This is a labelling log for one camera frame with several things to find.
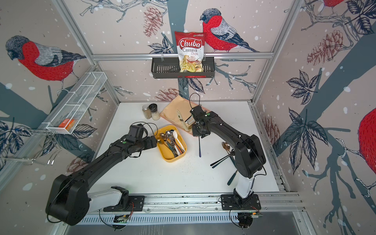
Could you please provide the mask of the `copper rose gold spoon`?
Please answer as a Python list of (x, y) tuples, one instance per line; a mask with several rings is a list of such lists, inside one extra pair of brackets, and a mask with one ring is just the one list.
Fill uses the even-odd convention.
[(175, 148), (169, 143), (169, 141), (167, 140), (167, 136), (165, 133), (160, 133), (160, 137), (164, 140), (164, 143), (167, 145), (167, 147), (171, 150), (171, 152), (173, 153), (174, 157), (177, 157), (178, 154), (175, 150)]

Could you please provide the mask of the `white plastic spoon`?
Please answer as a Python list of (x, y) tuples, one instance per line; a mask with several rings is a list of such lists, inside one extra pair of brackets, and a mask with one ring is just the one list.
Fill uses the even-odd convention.
[(179, 146), (182, 149), (182, 151), (185, 152), (185, 148), (182, 145), (182, 143), (180, 142), (180, 140), (178, 139), (179, 136), (178, 136), (178, 134), (177, 134), (177, 132), (175, 130), (172, 130), (172, 135), (173, 135), (175, 141), (177, 141), (177, 143), (179, 144)]

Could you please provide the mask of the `yellow plastic storage box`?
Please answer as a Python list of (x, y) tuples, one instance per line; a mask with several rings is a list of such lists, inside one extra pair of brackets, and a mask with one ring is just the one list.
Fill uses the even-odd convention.
[(187, 145), (186, 145), (184, 139), (182, 138), (182, 135), (181, 135), (180, 132), (178, 131), (177, 127), (174, 126), (174, 125), (168, 125), (168, 126), (165, 126), (165, 127), (162, 127), (162, 128), (160, 128), (160, 129), (158, 129), (158, 130), (154, 133), (156, 139), (158, 139), (158, 138), (162, 139), (162, 138), (160, 137), (160, 133), (163, 132), (163, 133), (166, 134), (166, 131), (167, 131), (167, 130), (170, 130), (171, 132), (172, 132), (172, 130), (175, 130), (175, 131), (177, 132), (178, 136), (179, 136), (178, 139), (180, 140), (180, 142), (182, 143), (182, 145), (183, 145), (184, 148), (185, 148), (185, 152), (184, 152), (183, 154), (180, 154), (180, 153), (177, 151), (176, 147), (173, 145), (173, 143), (167, 139), (167, 140), (169, 141), (169, 143), (175, 148), (175, 150), (176, 150), (176, 152), (177, 152), (177, 154), (178, 154), (177, 157), (174, 157), (173, 154), (172, 154), (172, 153), (171, 153), (171, 152), (170, 152), (165, 146), (162, 146), (162, 145), (160, 145), (160, 144), (157, 143), (157, 147), (158, 147), (158, 150), (159, 150), (159, 152), (160, 152), (160, 154), (161, 154), (161, 157), (162, 157), (166, 162), (168, 162), (168, 163), (172, 163), (172, 162), (175, 162), (175, 161), (177, 161), (177, 160), (183, 158), (183, 157), (187, 154), (188, 147), (187, 147)]

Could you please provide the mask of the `rainbow iridescent spoon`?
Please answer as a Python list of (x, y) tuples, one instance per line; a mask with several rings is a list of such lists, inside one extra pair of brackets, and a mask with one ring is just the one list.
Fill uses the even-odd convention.
[(199, 157), (202, 157), (202, 152), (201, 152), (201, 137), (198, 137), (198, 149), (199, 149)]

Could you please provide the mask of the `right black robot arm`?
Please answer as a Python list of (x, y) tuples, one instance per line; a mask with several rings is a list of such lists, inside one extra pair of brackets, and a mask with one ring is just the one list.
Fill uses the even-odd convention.
[(216, 134), (230, 145), (235, 153), (235, 167), (240, 174), (234, 189), (234, 201), (246, 205), (253, 196), (256, 176), (265, 170), (266, 157), (258, 136), (248, 136), (225, 123), (213, 111), (205, 112), (200, 105), (190, 110), (195, 123), (192, 132), (195, 137), (204, 138), (211, 133)]

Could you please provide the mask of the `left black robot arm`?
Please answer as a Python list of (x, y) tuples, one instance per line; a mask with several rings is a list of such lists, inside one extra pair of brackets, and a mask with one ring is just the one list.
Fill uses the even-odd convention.
[(149, 135), (140, 123), (131, 125), (128, 134), (111, 143), (109, 148), (91, 163), (70, 175), (59, 175), (52, 184), (46, 205), (47, 217), (69, 225), (79, 223), (87, 213), (117, 204), (127, 205), (124, 200), (128, 191), (113, 187), (107, 191), (89, 194), (91, 187), (112, 167), (133, 153), (156, 148), (154, 135)]

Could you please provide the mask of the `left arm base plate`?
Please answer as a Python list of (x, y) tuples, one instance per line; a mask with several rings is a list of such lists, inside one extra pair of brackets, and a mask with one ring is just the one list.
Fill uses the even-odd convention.
[(144, 207), (145, 196), (126, 196), (125, 199), (121, 199), (115, 206), (105, 207), (104, 212), (141, 212)]

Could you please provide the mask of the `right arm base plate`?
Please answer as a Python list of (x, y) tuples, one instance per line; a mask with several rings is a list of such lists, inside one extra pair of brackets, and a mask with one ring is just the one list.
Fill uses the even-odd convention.
[(219, 198), (222, 210), (261, 210), (259, 196), (252, 193), (247, 198), (241, 198), (237, 194), (222, 194)]

